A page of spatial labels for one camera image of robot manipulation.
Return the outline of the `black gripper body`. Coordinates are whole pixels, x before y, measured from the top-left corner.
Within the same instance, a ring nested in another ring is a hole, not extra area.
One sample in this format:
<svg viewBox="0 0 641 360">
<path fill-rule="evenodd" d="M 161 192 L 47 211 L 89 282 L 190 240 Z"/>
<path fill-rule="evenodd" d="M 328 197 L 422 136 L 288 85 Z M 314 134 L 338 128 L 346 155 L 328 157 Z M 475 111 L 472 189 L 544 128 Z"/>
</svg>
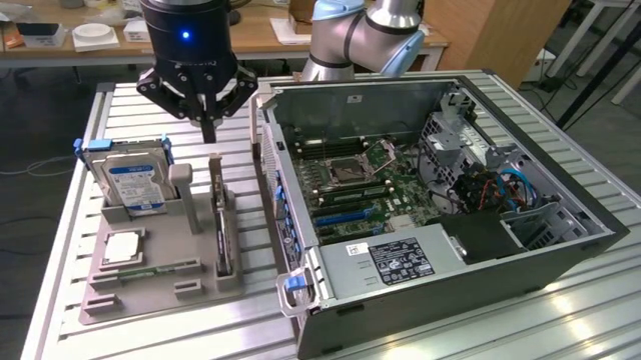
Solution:
<svg viewBox="0 0 641 360">
<path fill-rule="evenodd" d="M 232 49 L 229 1 L 142 1 L 154 50 L 154 69 L 165 77 L 186 71 L 198 94 L 226 88 L 238 60 Z"/>
</svg>

